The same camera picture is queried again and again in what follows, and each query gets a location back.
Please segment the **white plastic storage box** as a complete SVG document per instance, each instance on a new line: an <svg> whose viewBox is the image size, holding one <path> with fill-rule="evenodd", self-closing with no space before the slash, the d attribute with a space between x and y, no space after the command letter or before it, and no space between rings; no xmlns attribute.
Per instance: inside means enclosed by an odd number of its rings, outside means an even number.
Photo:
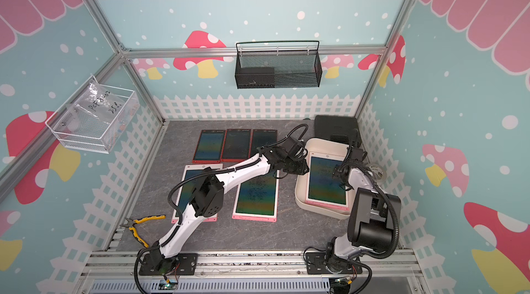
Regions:
<svg viewBox="0 0 530 294"><path fill-rule="evenodd" d="M306 161L309 161L309 153L324 153L330 155L336 155L343 157L343 160L346 156L346 149L348 146L346 144L340 144L337 142L331 142L324 139L312 138L307 142L306 149L308 154L306 156ZM306 197L306 187L308 182L308 173L305 175L299 175L295 185L295 201L296 204L304 209L305 211L310 211L320 215L325 215L327 217L335 219L347 219L351 213L353 206L353 200L355 199L356 192L354 190L347 191L349 193L349 210L348 211L337 211L330 208L322 208L319 206L314 206L307 204L305 202Z"/></svg>

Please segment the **red writing tablet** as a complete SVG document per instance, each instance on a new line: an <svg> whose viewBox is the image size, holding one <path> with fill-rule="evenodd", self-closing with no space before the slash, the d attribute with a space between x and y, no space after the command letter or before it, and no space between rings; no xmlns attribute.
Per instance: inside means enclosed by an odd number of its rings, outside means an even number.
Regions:
<svg viewBox="0 0 530 294"><path fill-rule="evenodd" d="M203 130L195 149L193 164L220 163L225 130Z"/></svg>
<svg viewBox="0 0 530 294"><path fill-rule="evenodd" d="M251 129L228 129L221 160L226 162L247 160L251 147L251 134Z"/></svg>
<svg viewBox="0 0 530 294"><path fill-rule="evenodd" d="M258 152L259 147L268 146L275 142L277 142L276 130L253 129L249 156L254 156Z"/></svg>

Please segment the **pink writing tablet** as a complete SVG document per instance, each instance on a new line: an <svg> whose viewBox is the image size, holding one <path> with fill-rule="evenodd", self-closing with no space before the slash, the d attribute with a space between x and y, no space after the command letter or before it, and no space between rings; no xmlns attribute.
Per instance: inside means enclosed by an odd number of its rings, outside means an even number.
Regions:
<svg viewBox="0 0 530 294"><path fill-rule="evenodd" d="M219 170L223 168L223 164L193 164L193 165L186 165L184 168L184 174L182 177L182 181L187 180L189 178L193 178L196 175L199 175L203 172L204 169L211 168L213 170ZM187 204L189 203L190 196L192 193L193 188L195 187L195 181L190 181L183 185L176 194L175 198L175 204L178 205L180 210L184 212Z"/></svg>
<svg viewBox="0 0 530 294"><path fill-rule="evenodd" d="M247 180L237 187L233 219L277 222L279 179L272 172Z"/></svg>
<svg viewBox="0 0 530 294"><path fill-rule="evenodd" d="M324 153L309 153L309 173L305 202L337 211L349 210L349 193L341 187L342 182L333 176L343 157Z"/></svg>

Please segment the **red writing tablet top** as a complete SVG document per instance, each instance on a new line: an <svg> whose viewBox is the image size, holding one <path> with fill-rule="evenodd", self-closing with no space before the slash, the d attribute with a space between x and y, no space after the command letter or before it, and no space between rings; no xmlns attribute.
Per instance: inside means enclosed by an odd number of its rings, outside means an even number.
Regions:
<svg viewBox="0 0 530 294"><path fill-rule="evenodd" d="M225 130L203 130L195 149L193 164L220 163Z"/></svg>

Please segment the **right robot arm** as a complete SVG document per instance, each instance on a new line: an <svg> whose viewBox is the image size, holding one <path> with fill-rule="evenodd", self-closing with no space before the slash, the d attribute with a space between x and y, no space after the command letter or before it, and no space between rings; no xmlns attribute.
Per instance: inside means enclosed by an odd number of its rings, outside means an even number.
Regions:
<svg viewBox="0 0 530 294"><path fill-rule="evenodd" d="M333 177L340 188L353 191L353 206L346 233L328 243L325 266L331 273L356 270L364 255L375 259L390 257L400 237L401 200L385 193L376 182L373 171L364 163L366 152L349 146Z"/></svg>

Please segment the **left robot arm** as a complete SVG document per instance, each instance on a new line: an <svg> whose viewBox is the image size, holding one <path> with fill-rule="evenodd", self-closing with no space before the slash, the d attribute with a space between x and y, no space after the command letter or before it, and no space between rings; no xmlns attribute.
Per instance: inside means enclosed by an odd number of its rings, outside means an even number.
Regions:
<svg viewBox="0 0 530 294"><path fill-rule="evenodd" d="M139 266L146 265L156 275L164 275L176 266L176 256L183 245L207 218L222 209L224 195L240 184L262 175L282 171L287 175L304 175L309 172L306 163L306 143L302 139L286 137L270 146L260 147L258 153L234 166L215 171L204 171L193 177L199 182L192 190L189 203L181 210L173 200L173 194L187 184L176 185L168 194L168 203L179 216L165 236L148 248L141 249L136 257L133 274Z"/></svg>

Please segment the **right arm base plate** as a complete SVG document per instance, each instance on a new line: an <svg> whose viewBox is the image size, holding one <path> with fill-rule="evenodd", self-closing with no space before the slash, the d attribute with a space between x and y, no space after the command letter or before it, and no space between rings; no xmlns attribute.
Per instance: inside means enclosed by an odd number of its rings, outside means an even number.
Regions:
<svg viewBox="0 0 530 294"><path fill-rule="evenodd" d="M310 251L305 253L306 272L309 275L360 275L363 270L359 266L345 262L341 259L327 259L324 252Z"/></svg>

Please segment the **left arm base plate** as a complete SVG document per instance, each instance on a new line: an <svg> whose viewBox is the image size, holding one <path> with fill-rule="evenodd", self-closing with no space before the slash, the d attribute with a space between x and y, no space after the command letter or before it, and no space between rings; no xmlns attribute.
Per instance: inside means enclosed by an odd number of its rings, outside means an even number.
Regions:
<svg viewBox="0 0 530 294"><path fill-rule="evenodd" d="M139 267L141 276L193 276L197 267L196 253L180 253L172 258L160 258L147 253Z"/></svg>

